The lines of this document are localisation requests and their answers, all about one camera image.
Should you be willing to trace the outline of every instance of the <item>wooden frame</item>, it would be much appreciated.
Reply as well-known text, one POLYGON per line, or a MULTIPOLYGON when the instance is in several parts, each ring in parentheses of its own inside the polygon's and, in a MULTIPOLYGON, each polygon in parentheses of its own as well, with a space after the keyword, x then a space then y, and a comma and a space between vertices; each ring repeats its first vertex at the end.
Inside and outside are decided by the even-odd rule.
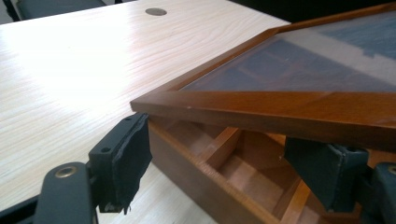
POLYGON ((245 44, 131 102, 135 111, 317 141, 396 151, 394 92, 178 91, 270 36, 313 25, 394 10, 386 4, 263 32, 245 44))
MULTIPOLYGON (((133 100, 131 106, 134 111, 150 114, 154 163, 219 222, 297 223, 301 218, 312 221, 304 215, 305 205, 315 204, 312 206, 316 207, 318 200, 310 194, 297 174, 286 163, 282 163, 271 169, 282 167, 283 170, 279 172, 288 176, 288 180, 263 175, 262 170, 268 167, 262 168, 260 164, 263 161, 256 162, 254 158, 266 158, 265 163, 274 163, 276 157, 273 152, 282 155, 283 135, 287 135, 389 151, 388 154, 385 153, 388 159, 396 161, 396 93, 179 90, 273 35, 395 9, 396 4, 392 3, 270 29, 133 100), (282 135, 257 136, 255 132, 282 135), (250 146, 244 145, 246 139, 263 141, 257 144, 266 149, 250 151, 250 146), (236 167, 233 164, 238 162, 247 164, 243 168, 244 172, 249 173, 251 167, 254 171, 236 177, 230 175, 230 169, 236 167), (269 188, 269 192, 277 191, 276 188, 269 187, 273 182, 283 188, 280 196, 276 197, 276 202, 254 199, 265 196, 257 190, 250 190, 261 183, 261 177, 249 180, 254 182, 251 184, 244 180, 246 175, 263 175, 264 178, 271 179, 263 184, 269 188), (249 185, 250 189, 238 187, 240 183, 249 185)), ((359 208, 352 215, 324 216, 330 222, 338 222, 340 219, 337 218, 356 220, 358 213, 359 208)))

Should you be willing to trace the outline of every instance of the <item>wood grain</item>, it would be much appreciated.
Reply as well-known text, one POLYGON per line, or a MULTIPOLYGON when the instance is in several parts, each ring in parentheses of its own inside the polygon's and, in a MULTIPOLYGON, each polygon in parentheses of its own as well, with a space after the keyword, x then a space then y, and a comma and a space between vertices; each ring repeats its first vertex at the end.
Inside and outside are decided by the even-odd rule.
MULTIPOLYGON (((1 25, 0 210, 37 195, 53 167, 87 161, 134 98, 283 24, 228 1, 142 0, 1 25)), ((188 221, 215 222, 152 165, 131 215, 100 216, 188 221)))
POLYGON ((300 183, 295 190, 293 197, 291 198, 290 204, 286 209, 285 214, 283 215, 280 223, 282 224, 293 224, 298 223, 301 213, 305 207, 306 200, 308 199, 309 193, 311 190, 305 184, 303 180, 300 180, 300 183))
POLYGON ((168 118, 396 150, 395 93, 166 91, 138 98, 132 107, 168 118))

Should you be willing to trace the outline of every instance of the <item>wooden edge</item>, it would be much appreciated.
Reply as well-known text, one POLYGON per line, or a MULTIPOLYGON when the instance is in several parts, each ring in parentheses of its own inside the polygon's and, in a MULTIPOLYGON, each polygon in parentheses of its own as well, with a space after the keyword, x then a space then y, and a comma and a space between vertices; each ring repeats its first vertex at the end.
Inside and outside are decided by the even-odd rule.
POLYGON ((272 140, 274 140, 275 142, 277 142, 278 144, 280 144, 282 147, 285 146, 285 142, 286 142, 286 136, 285 135, 275 134, 275 133, 266 133, 266 135, 269 138, 271 138, 272 140))
POLYGON ((396 93, 166 91, 134 111, 395 152, 396 93))
POLYGON ((352 20, 359 17, 371 16, 382 12, 393 11, 395 9, 396 9, 396 2, 387 3, 374 7, 367 7, 349 12, 339 13, 328 17, 317 18, 309 21, 295 22, 291 25, 277 27, 276 29, 278 30, 279 33, 283 33, 287 31, 293 31, 293 30, 304 29, 312 26, 323 25, 331 22, 352 20))
POLYGON ((236 149, 241 131, 236 128, 226 128, 215 141, 207 146, 202 159, 215 169, 218 169, 236 149))
POLYGON ((296 23, 293 23, 290 25, 279 26, 279 27, 265 30, 262 33, 252 37, 245 43, 243 43, 233 49, 228 50, 227 52, 210 60, 209 62, 204 63, 204 64, 190 70, 189 72, 165 83, 161 87, 159 87, 147 94, 152 94, 152 93, 161 92, 161 91, 180 90, 181 88, 185 87, 186 85, 188 85, 189 83, 198 79, 199 77, 202 77, 205 74, 207 74, 208 72, 222 66, 224 63, 227 63, 231 59, 243 54, 244 52, 248 51, 249 49, 254 48, 255 46, 259 45, 262 41, 264 41, 278 33, 283 33, 283 32, 297 30, 297 29, 303 29, 303 28, 307 28, 307 27, 311 27, 311 26, 317 26, 317 25, 322 25, 322 24, 336 22, 336 21, 355 19, 358 17, 374 15, 376 13, 392 11, 395 9, 396 9, 396 3, 388 3, 388 4, 379 5, 379 6, 375 6, 375 7, 367 7, 364 9, 358 9, 358 10, 354 10, 354 11, 350 11, 350 12, 336 14, 336 15, 332 15, 329 17, 323 17, 323 18, 318 18, 318 19, 309 20, 309 21, 296 22, 296 23))
POLYGON ((223 223, 279 223, 268 211, 229 185, 212 167, 190 154, 161 127, 152 121, 148 125, 153 163, 215 220, 223 223))
POLYGON ((305 184, 303 180, 300 180, 300 183, 295 190, 293 197, 289 203, 288 208, 286 209, 285 214, 283 215, 280 223, 282 224, 293 224, 297 223, 303 209, 305 207, 305 203, 308 200, 308 196, 311 190, 305 184))
POLYGON ((300 180, 301 178, 297 175, 290 187, 283 192, 282 196, 279 198, 276 206, 274 207, 273 214, 279 220, 282 220, 282 217, 285 215, 285 212, 291 202, 291 198, 293 197, 298 185, 300 184, 300 180))

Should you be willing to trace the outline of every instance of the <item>dark background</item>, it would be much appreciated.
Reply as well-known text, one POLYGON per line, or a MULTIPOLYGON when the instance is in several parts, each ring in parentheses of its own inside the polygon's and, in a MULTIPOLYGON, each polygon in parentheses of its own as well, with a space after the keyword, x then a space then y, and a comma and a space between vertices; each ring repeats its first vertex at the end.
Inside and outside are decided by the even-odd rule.
POLYGON ((231 0, 285 21, 311 20, 354 9, 376 6, 393 1, 386 0, 231 0))

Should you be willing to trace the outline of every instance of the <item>wooden compartment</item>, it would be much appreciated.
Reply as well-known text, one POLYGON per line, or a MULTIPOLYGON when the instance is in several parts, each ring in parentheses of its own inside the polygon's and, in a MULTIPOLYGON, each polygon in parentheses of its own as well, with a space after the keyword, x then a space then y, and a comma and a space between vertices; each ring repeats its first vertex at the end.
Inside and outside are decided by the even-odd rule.
POLYGON ((151 117, 153 162, 220 223, 358 223, 324 211, 282 158, 284 136, 151 117))

